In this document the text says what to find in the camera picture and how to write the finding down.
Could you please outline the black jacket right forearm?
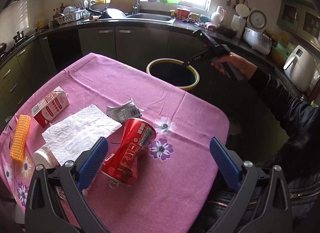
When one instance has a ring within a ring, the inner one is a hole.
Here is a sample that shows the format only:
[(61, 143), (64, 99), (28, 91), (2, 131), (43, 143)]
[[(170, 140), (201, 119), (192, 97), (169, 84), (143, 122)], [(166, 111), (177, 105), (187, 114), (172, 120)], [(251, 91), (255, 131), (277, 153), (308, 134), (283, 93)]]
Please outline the black jacket right forearm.
[(292, 96), (277, 79), (257, 68), (248, 80), (289, 139), (261, 165), (280, 165), (288, 176), (319, 172), (319, 107)]

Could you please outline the person's right hand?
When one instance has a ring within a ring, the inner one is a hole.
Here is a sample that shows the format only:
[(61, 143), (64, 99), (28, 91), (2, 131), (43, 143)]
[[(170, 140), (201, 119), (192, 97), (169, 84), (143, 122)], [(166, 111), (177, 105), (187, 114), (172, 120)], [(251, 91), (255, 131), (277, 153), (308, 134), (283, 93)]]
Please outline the person's right hand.
[(211, 66), (219, 70), (220, 73), (226, 75), (224, 67), (220, 67), (218, 63), (229, 62), (234, 67), (236, 67), (248, 80), (255, 73), (257, 66), (249, 62), (244, 57), (241, 57), (235, 53), (230, 53), (229, 55), (223, 55), (219, 57), (215, 62), (211, 62)]

